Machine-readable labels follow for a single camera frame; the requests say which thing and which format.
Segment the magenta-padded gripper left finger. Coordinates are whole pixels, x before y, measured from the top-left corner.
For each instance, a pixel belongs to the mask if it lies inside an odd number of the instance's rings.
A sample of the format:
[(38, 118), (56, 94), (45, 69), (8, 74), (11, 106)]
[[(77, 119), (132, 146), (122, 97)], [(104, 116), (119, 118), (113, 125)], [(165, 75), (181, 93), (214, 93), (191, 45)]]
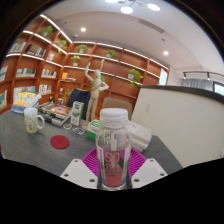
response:
[(91, 150), (82, 159), (73, 159), (60, 177), (81, 187), (96, 189), (99, 177), (97, 150)]

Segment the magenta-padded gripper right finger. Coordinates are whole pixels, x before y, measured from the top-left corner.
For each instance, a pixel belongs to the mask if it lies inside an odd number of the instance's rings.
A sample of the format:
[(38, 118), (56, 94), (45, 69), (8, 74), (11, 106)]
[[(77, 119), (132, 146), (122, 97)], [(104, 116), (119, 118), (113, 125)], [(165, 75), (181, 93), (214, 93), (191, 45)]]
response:
[(146, 159), (135, 149), (131, 150), (128, 173), (132, 188), (141, 188), (167, 176), (165, 170), (154, 158)]

